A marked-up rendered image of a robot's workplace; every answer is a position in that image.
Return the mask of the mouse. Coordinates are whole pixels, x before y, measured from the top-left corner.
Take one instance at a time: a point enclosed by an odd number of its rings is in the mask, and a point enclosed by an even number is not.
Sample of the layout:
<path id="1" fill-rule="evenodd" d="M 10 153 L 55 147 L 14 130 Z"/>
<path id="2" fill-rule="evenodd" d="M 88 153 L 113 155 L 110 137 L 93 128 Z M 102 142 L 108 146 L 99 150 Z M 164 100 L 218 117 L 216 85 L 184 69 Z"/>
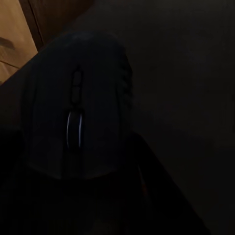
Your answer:
<path id="1" fill-rule="evenodd" d="M 59 180 L 121 170 L 133 133 L 132 88 L 125 47 L 113 34 L 80 28 L 55 38 L 23 85 L 25 164 Z"/>

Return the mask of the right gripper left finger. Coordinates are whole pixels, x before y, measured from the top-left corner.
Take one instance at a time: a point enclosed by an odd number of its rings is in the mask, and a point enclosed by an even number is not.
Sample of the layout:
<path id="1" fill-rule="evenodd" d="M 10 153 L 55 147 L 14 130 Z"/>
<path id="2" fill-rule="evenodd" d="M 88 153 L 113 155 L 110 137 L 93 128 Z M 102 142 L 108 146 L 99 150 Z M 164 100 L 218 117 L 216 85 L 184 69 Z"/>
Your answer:
<path id="1" fill-rule="evenodd" d="M 0 189 L 25 149 L 22 131 L 0 136 Z"/>

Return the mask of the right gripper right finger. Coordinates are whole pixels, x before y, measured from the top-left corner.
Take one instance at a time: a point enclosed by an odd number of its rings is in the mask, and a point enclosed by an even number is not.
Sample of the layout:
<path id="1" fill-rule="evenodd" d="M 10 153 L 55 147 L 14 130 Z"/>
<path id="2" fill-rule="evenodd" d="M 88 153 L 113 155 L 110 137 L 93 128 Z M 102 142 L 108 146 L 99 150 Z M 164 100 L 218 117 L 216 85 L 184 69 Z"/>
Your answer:
<path id="1" fill-rule="evenodd" d="M 138 165 L 157 218 L 147 215 Z M 141 135 L 126 140 L 130 235 L 211 235 Z"/>

